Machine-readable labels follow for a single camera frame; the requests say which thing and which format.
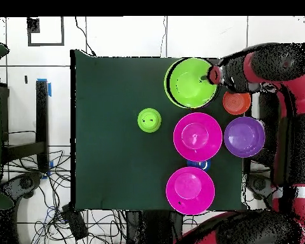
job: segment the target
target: purple bowl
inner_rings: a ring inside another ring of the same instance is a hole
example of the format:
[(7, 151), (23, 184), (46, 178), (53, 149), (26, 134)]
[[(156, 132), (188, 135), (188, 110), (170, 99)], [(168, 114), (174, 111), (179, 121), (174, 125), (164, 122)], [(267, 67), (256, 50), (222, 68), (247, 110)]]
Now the purple bowl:
[(241, 158), (256, 155), (263, 148), (265, 137), (262, 125), (251, 117), (234, 119), (224, 132), (228, 151)]

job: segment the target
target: green bowl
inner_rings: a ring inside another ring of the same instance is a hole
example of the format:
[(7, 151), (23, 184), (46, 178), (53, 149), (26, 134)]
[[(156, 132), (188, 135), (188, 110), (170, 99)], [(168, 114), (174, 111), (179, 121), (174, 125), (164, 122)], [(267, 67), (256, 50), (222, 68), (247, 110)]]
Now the green bowl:
[(212, 64), (200, 58), (176, 61), (166, 72), (164, 87), (168, 98), (177, 106), (196, 109), (206, 105), (215, 96), (217, 85), (211, 85), (206, 76)]

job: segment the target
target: blue tape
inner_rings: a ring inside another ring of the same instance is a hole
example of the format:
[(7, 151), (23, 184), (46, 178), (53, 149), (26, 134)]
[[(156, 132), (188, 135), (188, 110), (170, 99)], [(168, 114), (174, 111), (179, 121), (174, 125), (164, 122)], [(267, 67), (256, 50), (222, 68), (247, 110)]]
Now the blue tape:
[[(50, 163), (49, 163), (49, 168), (53, 168), (54, 167), (54, 164), (53, 164), (53, 161), (50, 161)], [(47, 171), (47, 176), (50, 176), (51, 175), (51, 172), (50, 171)], [(42, 177), (42, 180), (46, 180), (48, 177), (47, 176), (43, 176)]]
[(48, 83), (48, 96), (49, 96), (49, 97), (52, 96), (52, 92), (51, 92), (51, 83)]

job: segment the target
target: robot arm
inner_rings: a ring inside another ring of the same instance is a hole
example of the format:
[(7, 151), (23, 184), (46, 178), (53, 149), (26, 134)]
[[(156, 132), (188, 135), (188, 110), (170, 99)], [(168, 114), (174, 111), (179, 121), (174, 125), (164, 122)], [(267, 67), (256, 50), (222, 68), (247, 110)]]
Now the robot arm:
[(178, 244), (305, 244), (305, 43), (248, 48), (213, 66), (207, 78), (232, 92), (270, 90), (279, 98), (274, 210), (216, 216)]

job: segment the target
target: dark green tablecloth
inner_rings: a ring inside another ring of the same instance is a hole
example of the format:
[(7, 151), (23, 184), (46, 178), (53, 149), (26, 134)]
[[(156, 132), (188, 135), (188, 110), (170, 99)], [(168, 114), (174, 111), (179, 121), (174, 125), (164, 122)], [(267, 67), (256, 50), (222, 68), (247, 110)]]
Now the dark green tablecloth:
[[(173, 129), (190, 110), (167, 98), (163, 80), (176, 58), (94, 58), (76, 55), (76, 209), (171, 210), (168, 178), (186, 166), (173, 146)], [(222, 106), (226, 89), (204, 109), (220, 124), (234, 119)], [(157, 132), (137, 124), (147, 107), (161, 114)], [(209, 210), (241, 209), (241, 159), (222, 145), (209, 175), (215, 199)]]

